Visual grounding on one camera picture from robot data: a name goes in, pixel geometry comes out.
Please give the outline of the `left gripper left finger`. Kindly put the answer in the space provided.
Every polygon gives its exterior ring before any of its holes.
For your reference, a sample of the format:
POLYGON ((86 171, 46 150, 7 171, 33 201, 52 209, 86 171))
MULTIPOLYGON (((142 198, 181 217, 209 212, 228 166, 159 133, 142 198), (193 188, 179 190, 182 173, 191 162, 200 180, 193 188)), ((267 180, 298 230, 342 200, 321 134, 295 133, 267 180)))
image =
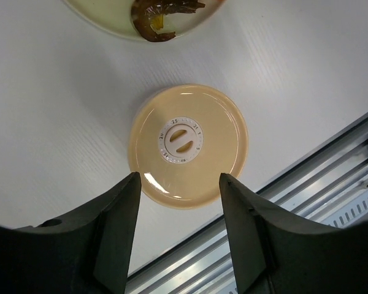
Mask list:
POLYGON ((36 227, 0 226, 0 293, 124 293, 140 193, 133 172, 36 227))

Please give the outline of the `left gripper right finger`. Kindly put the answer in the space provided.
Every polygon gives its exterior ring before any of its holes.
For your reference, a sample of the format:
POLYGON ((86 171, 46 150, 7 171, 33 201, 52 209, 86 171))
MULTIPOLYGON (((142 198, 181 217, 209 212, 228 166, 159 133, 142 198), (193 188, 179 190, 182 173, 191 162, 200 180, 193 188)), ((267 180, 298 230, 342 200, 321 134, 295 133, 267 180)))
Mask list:
POLYGON ((368 293, 368 220, 335 228, 219 179, 239 293, 368 293))

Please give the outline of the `beige round lid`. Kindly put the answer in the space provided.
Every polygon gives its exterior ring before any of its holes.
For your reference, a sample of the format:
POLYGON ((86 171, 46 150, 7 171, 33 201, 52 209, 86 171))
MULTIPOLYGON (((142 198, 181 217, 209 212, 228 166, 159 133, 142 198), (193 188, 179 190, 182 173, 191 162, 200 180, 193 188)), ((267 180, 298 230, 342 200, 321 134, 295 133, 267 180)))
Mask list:
POLYGON ((222 173, 239 176, 248 130, 236 104, 204 85, 178 85, 149 98, 133 120, 128 164, 160 205, 194 209, 220 196, 222 173))

